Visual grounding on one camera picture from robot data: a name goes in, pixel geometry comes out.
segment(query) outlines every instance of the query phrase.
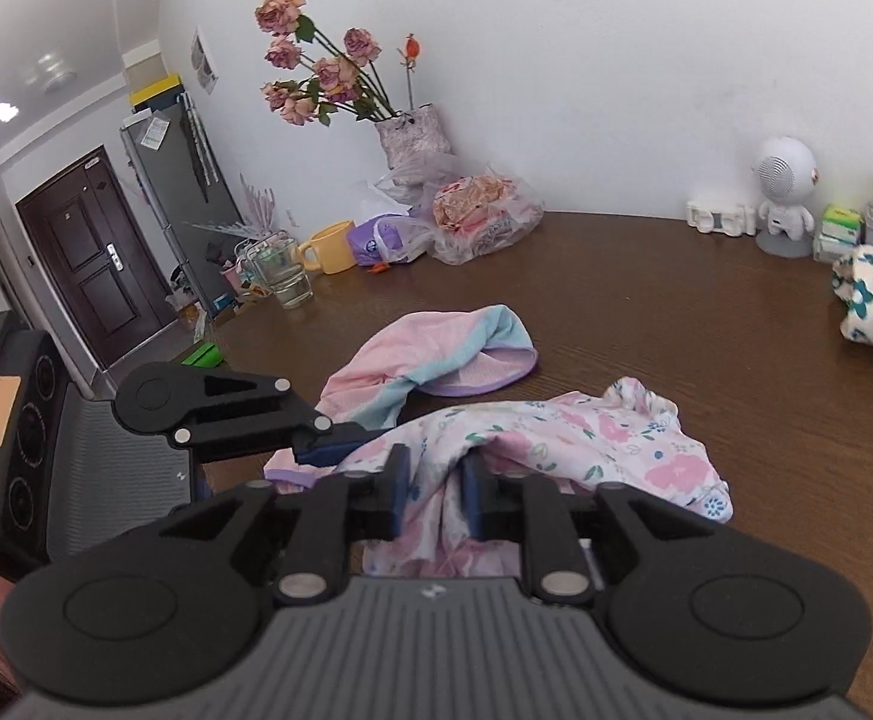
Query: gray ribbed plate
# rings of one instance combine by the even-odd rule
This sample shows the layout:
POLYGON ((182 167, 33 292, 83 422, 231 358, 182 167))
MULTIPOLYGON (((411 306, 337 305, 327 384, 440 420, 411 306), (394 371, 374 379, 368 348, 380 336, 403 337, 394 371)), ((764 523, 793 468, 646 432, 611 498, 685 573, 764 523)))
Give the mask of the gray ribbed plate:
POLYGON ((841 698, 770 712, 674 697, 622 664, 581 611, 512 579, 354 577, 331 603, 278 613, 213 683, 133 709, 29 694, 11 720, 860 720, 841 698))
POLYGON ((53 450, 46 552, 57 562, 190 503, 190 453, 163 436, 137 436, 108 400, 86 400, 73 384, 53 450))

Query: door handle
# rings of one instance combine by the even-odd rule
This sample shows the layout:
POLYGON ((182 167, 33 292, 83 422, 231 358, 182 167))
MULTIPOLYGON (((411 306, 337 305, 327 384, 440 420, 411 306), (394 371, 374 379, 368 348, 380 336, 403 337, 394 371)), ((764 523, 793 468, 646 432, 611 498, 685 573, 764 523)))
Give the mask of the door handle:
POLYGON ((119 259, 119 255, 116 254, 116 247, 113 244, 107 244, 106 250, 110 253, 110 259, 113 260, 113 264, 116 266, 116 270, 122 271, 123 261, 119 259))

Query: stainless steel refrigerator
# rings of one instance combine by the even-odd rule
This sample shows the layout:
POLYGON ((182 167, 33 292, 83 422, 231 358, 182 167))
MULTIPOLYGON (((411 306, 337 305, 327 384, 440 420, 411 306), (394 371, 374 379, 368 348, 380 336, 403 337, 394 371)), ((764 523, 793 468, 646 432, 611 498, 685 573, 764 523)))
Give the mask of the stainless steel refrigerator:
MULTIPOLYGON (((207 246, 229 247, 232 236, 202 230, 195 223, 241 223, 219 168, 212 157, 209 141, 198 115, 185 94, 174 95, 174 103, 158 113, 169 121, 157 148, 142 141, 153 119, 147 118, 123 127, 121 136, 130 162, 137 172, 143 194, 163 228, 166 240, 200 303, 212 317, 212 302, 232 291, 220 274, 219 265, 206 259, 207 246)), ((154 145, 151 137, 147 143, 154 145)))

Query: white robot figurine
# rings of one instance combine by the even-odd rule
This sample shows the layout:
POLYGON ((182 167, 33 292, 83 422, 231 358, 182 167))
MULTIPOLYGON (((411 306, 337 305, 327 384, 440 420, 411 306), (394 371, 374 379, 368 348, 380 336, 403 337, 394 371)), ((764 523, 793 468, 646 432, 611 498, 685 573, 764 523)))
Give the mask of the white robot figurine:
POLYGON ((795 138, 775 138, 760 149, 754 172, 767 198, 759 208, 759 217, 766 220, 766 232, 757 239, 760 248, 782 257, 803 257, 812 250, 812 241, 804 234, 812 233, 814 219, 801 201, 812 194, 819 181, 817 161, 812 151, 795 138), (790 239, 780 239, 785 233, 790 239))
POLYGON ((760 218, 766 220, 769 234, 785 232, 792 241, 799 241, 804 232, 812 233, 814 228, 812 214, 802 205, 781 205, 772 200, 764 200, 760 206, 760 218))

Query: door frame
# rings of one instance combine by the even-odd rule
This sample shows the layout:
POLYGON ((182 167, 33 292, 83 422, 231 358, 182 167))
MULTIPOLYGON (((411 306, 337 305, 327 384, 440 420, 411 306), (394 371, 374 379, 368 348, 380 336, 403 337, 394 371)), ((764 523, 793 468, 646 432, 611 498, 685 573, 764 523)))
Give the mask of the door frame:
MULTIPOLYGON (((92 397, 92 388, 89 386, 89 382, 80 372, 79 367, 75 362, 73 362, 73 357, 70 357, 67 348, 63 346, 56 329, 49 321, 49 317, 46 315, 46 312, 44 312, 43 306, 40 305, 39 298, 36 297, 36 293, 33 292, 33 288, 26 280, 26 275, 23 272, 20 260, 17 259, 16 252, 13 249, 13 244, 10 241, 9 233, 6 232, 6 226, 3 224, 1 216, 0 286, 6 293, 12 293, 12 295, 15 295, 16 300, 20 303, 20 306, 22 306, 23 312, 25 313, 23 319, 28 322, 31 327, 49 333, 57 351, 60 353, 60 357, 63 358, 64 365, 67 367, 68 372, 70 372, 70 378, 73 379, 84 397, 92 397)), ((11 307, 13 307, 12 300, 7 298, 7 302, 9 302, 11 307)))
MULTIPOLYGON (((92 160, 97 158, 99 159, 99 164, 101 164, 107 172, 110 180, 110 186, 113 187, 113 191, 116 193, 116 200, 121 206, 123 212, 126 214, 126 218, 128 218, 133 233, 136 235, 137 240, 140 243, 140 247, 142 248, 142 252, 146 257, 147 262, 150 264, 153 272, 156 274, 161 288, 163 288, 166 295, 170 295, 172 290, 170 288, 169 281, 166 280, 166 276, 164 276, 163 272, 160 270, 160 267, 156 262, 156 258, 153 256, 152 250, 150 250, 149 244, 147 244, 145 237, 143 237, 142 230, 140 230, 140 223, 137 221, 136 215, 133 213, 133 209, 130 208, 129 203, 126 200, 126 195, 123 194, 123 186, 121 183, 119 183, 118 177, 116 177, 116 171, 113 170, 113 163, 110 161, 110 157, 106 151, 105 146, 97 146, 91 151, 88 151, 79 159, 69 163, 66 167, 63 168, 63 170, 59 170, 59 172, 56 172, 53 177, 48 178, 35 189, 26 193, 26 195, 22 199, 14 203, 13 210, 16 213, 17 219, 20 222, 20 227, 22 227, 22 230, 25 233, 27 244, 29 245, 30 250, 32 250, 34 256, 36 257, 36 260, 39 262, 40 270, 43 272, 44 276, 46 276, 46 281, 49 282, 49 285, 54 291, 56 299, 60 304, 60 308, 67 316, 67 319, 70 321, 73 329, 78 334, 80 341, 82 341, 83 343, 83 346, 89 352, 92 360, 94 360, 94 362, 97 364, 97 369, 108 370, 109 366, 106 365, 105 362, 103 362, 102 358, 99 356, 99 354, 97 354, 97 351, 92 348, 91 344, 89 343, 89 338, 86 331, 78 322, 77 317, 75 317, 75 315, 73 314, 73 311, 70 309, 70 305, 68 305, 67 300, 65 300, 65 293, 60 287, 59 282, 56 280, 56 275, 53 273, 53 270, 48 264, 46 264, 46 261, 44 261, 44 256, 40 252, 39 247, 37 247, 34 237, 30 233, 30 229, 27 226, 25 219, 23 218, 22 208, 20 208, 20 206, 22 206, 22 204, 30 199, 30 197, 35 196, 35 194, 39 194, 41 191, 46 190, 52 184, 64 178, 70 172, 73 172, 74 170, 86 170, 85 165, 88 162, 91 162, 92 160)), ((165 328, 166 326, 161 327, 161 329, 154 333, 153 336, 155 336, 157 333, 160 333, 165 328)), ((149 341, 149 338, 147 338, 142 343, 146 343, 147 341, 149 341)))

